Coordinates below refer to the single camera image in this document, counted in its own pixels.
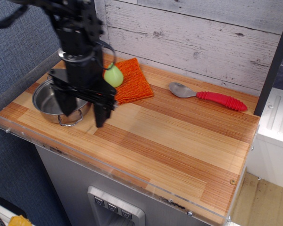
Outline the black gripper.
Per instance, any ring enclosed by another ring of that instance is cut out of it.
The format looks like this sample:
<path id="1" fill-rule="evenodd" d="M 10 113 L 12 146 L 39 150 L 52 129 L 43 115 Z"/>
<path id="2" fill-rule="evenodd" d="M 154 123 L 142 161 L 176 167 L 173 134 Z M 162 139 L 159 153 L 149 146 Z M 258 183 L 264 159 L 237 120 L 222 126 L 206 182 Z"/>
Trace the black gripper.
<path id="1" fill-rule="evenodd" d="M 94 104 L 96 127 L 103 127 L 114 110 L 116 89 L 103 79 L 102 55 L 62 58 L 65 69 L 52 69 L 54 93 L 62 113 L 69 116 L 76 109 L 76 98 Z"/>

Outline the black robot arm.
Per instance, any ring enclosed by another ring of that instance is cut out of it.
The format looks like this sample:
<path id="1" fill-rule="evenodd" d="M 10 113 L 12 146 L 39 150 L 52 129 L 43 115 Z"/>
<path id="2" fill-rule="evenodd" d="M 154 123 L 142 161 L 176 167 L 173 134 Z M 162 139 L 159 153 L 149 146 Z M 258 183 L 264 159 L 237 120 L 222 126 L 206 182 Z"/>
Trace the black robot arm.
<path id="1" fill-rule="evenodd" d="M 115 108 L 116 89 L 103 78 L 108 70 L 102 49 L 112 47 L 100 40 L 102 21 L 92 0 L 16 0 L 15 4 L 40 7 L 50 18 L 59 41 L 58 53 L 65 69 L 53 69 L 56 100 L 66 116 L 76 108 L 79 98 L 94 105 L 96 126 L 102 127 Z"/>

